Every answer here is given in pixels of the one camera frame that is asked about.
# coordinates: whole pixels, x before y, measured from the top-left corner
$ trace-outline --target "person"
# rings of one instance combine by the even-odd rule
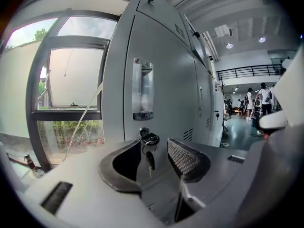
[[[253,102],[252,102],[252,94],[251,92],[253,91],[252,88],[248,89],[248,93],[247,93],[247,99],[248,99],[248,105],[247,105],[247,120],[251,120],[251,111],[253,110]]]
[[[232,115],[232,102],[230,99],[227,100],[227,104],[228,104],[228,113],[229,113],[229,116]]]
[[[280,77],[279,77],[279,79],[284,75],[284,73],[286,72],[286,68],[281,68],[280,69]]]
[[[240,102],[241,102],[241,105],[239,106],[238,110],[241,111],[240,115],[243,115],[244,114],[244,101],[240,101]]]
[[[272,87],[270,88],[270,92],[271,92],[271,95],[272,95],[271,106],[272,106],[273,110],[275,110],[276,107],[277,107],[277,100],[276,100],[276,97],[274,95],[274,87],[275,87],[275,85],[272,85]]]
[[[262,95],[262,112],[263,116],[266,115],[266,112],[268,114],[271,114],[271,98],[272,94],[269,90],[269,88],[266,86],[265,83],[261,83],[261,89],[257,93],[257,98],[260,98]]]

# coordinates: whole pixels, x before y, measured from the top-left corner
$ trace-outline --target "recessed light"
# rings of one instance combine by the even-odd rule
[[[233,45],[232,45],[231,43],[228,43],[228,44],[226,45],[226,47],[227,47],[228,49],[231,49],[231,48],[233,48]]]
[[[258,40],[260,43],[263,43],[266,41],[266,38],[265,37],[260,37],[260,40]]]

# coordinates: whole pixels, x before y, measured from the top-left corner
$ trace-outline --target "vent slot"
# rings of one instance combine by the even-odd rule
[[[206,128],[209,128],[210,127],[210,117],[207,118],[207,121],[206,121]]]
[[[229,161],[232,162],[236,162],[236,163],[240,163],[243,164],[245,158],[244,157],[240,157],[240,156],[236,156],[236,155],[231,155],[230,157],[227,158]]]
[[[192,133],[193,133],[193,128],[184,132],[184,140],[191,141],[192,140]]]
[[[184,31],[177,24],[174,24],[174,26],[175,26],[176,32],[179,33],[184,39],[186,39]]]
[[[185,34],[184,34],[184,31],[180,28],[180,35],[184,38],[184,39],[186,39],[186,37],[185,37]]]
[[[71,183],[61,181],[42,202],[41,206],[51,214],[55,214],[72,186]]]
[[[174,25],[175,25],[176,32],[181,34],[180,27],[177,24],[174,24]]]

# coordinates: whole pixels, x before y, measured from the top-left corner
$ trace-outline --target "black railing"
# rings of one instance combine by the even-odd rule
[[[218,79],[280,75],[281,64],[236,67],[217,71]]]

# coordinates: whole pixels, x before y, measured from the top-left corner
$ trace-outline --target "window glass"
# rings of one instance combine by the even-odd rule
[[[29,42],[41,41],[55,21],[56,19],[47,19],[15,30],[7,42],[5,51]]]
[[[92,36],[110,39],[117,22],[93,17],[70,17],[58,36]]]
[[[41,42],[10,50],[0,58],[0,148],[24,163],[26,153],[37,162],[26,119],[26,88],[34,56]]]
[[[45,66],[41,69],[35,107],[38,110],[85,109],[98,88],[102,55],[100,49],[53,49],[49,69]],[[97,98],[90,109],[97,109]]]
[[[43,148],[51,164],[64,159],[78,121],[37,121]],[[82,121],[68,150],[67,158],[104,146],[102,120]]]

